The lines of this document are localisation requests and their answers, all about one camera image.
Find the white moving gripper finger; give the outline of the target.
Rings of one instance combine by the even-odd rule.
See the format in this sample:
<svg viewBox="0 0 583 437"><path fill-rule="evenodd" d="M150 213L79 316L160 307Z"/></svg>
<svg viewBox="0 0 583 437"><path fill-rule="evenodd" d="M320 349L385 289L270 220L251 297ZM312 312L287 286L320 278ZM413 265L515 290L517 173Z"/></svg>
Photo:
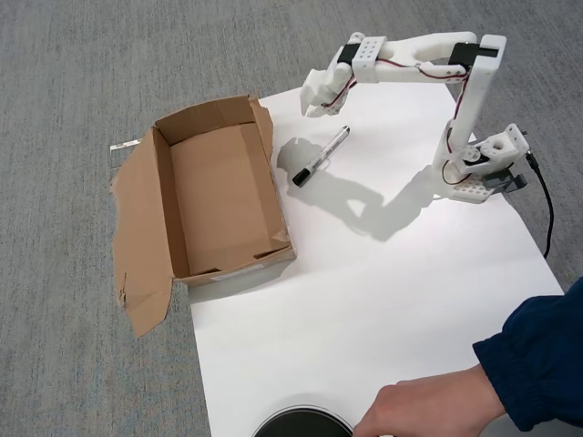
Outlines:
<svg viewBox="0 0 583 437"><path fill-rule="evenodd" d="M317 107L310 107L306 113L307 117L318 118L324 116L334 117L337 116L342 110L345 103L345 98L342 97L335 101L332 105L319 105Z"/></svg>

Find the white gripper body with motor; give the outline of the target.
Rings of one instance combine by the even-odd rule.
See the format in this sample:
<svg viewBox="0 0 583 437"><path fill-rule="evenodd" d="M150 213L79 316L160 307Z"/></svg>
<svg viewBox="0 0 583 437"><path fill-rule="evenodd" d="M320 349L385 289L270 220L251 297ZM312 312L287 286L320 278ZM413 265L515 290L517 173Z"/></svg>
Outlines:
<svg viewBox="0 0 583 437"><path fill-rule="evenodd" d="M334 96L331 98L329 105L335 105L340 101L344 94L350 89L354 80L354 72L352 67L346 63L338 63L333 70L332 82L329 85L330 89L334 89Z"/></svg>

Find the white fixed gripper finger with hole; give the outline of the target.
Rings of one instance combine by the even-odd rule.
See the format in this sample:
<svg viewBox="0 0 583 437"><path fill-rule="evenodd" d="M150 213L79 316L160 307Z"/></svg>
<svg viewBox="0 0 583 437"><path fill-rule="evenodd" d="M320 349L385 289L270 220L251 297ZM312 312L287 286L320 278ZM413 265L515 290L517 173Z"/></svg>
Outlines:
<svg viewBox="0 0 583 437"><path fill-rule="evenodd" d="M336 92L324 84L326 72L312 69L300 91L301 108L320 107L330 104L336 97Z"/></svg>

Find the person's bare hand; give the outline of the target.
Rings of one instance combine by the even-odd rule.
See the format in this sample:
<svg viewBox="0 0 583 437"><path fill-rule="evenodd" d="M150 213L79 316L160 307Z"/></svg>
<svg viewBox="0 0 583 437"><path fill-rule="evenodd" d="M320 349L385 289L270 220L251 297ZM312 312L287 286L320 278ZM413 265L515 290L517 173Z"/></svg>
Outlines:
<svg viewBox="0 0 583 437"><path fill-rule="evenodd" d="M505 414L481 366L379 390L353 435L477 436Z"/></svg>

